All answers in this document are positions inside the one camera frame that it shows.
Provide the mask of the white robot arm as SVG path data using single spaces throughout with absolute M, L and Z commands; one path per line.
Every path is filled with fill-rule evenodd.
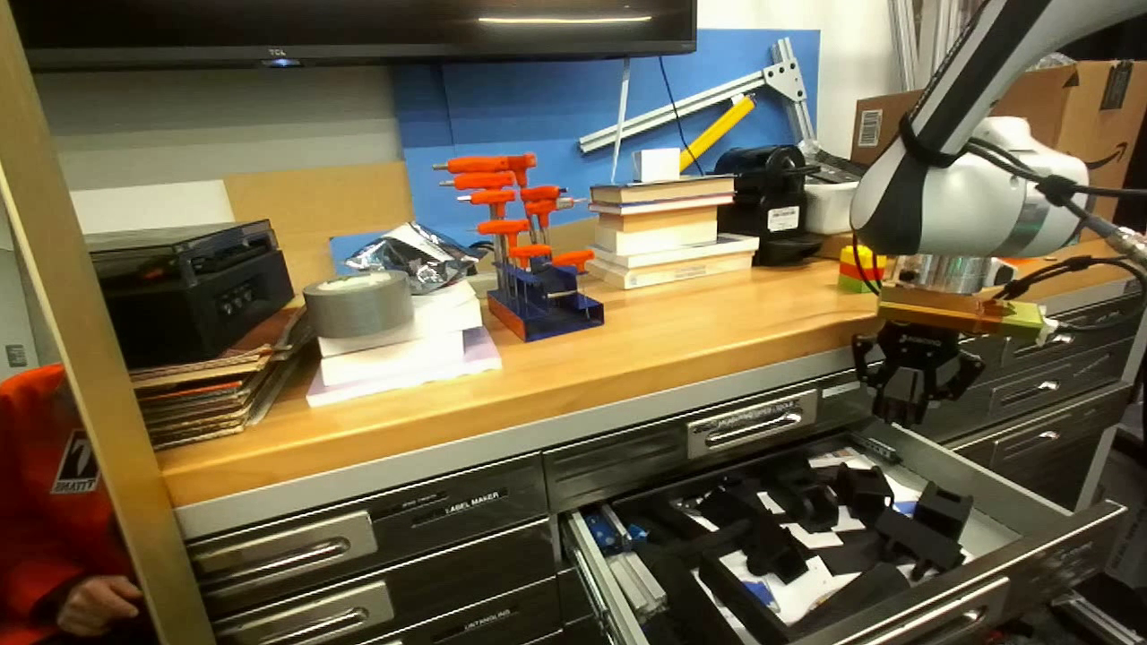
M 1147 0 L 985 0 L 859 174 L 851 203 L 852 242 L 887 258 L 1044 258 L 1090 229 L 1110 248 L 1109 265 L 1141 278 L 1147 242 L 1090 210 L 1099 187 L 1085 181 L 1085 165 L 989 110 L 1040 57 L 1144 9 Z M 1092 265 L 1092 253 L 1050 260 L 989 296 L 903 275 L 880 284 L 881 328 L 852 343 L 874 411 L 917 422 L 932 400 L 960 399 L 985 368 L 960 348 L 966 332 L 1022 328 L 1044 343 L 1054 324 L 1022 294 Z

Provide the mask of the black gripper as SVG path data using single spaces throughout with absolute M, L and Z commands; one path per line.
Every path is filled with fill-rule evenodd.
M 907 373 L 927 381 L 932 405 L 960 399 L 981 368 L 952 328 L 881 326 L 874 339 L 852 339 L 852 373 L 871 392 L 871 411 L 888 411 L 888 387 Z

